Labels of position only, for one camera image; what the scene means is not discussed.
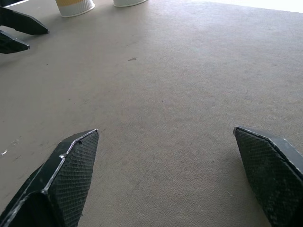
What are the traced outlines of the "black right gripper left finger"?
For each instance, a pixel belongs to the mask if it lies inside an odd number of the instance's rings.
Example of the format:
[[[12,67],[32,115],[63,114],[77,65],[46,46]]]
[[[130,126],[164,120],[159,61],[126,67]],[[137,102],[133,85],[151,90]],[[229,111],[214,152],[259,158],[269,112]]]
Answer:
[[[0,227],[78,227],[98,148],[97,129],[63,139],[0,215]]]

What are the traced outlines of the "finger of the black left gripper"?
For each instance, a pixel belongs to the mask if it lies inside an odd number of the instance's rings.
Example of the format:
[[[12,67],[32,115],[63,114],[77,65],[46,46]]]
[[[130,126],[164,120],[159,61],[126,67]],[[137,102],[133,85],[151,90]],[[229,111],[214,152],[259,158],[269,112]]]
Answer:
[[[0,26],[13,28],[28,35],[44,35],[49,29],[34,17],[0,7]]]
[[[27,43],[20,41],[12,37],[10,34],[0,30],[0,53],[17,53],[26,51],[29,48],[30,46]]]

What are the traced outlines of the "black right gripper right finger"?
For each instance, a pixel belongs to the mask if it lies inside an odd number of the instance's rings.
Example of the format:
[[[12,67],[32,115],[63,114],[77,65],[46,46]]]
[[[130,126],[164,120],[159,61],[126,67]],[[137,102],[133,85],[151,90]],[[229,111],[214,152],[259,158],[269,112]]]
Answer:
[[[272,227],[303,227],[303,155],[286,139],[234,127],[245,173]]]

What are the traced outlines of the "yellow and white paper cup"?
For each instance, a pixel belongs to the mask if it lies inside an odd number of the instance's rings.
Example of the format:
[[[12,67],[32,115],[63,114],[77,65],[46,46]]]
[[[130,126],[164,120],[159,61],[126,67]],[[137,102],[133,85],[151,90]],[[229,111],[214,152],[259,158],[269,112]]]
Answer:
[[[55,0],[62,17],[75,17],[94,9],[93,0]]]

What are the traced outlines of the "white ribbed paper cup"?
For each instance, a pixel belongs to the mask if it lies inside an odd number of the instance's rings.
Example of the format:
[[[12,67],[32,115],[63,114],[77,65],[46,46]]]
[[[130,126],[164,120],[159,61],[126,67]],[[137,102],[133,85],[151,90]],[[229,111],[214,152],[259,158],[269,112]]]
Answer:
[[[122,8],[142,4],[146,1],[147,0],[113,0],[113,4],[115,7]]]

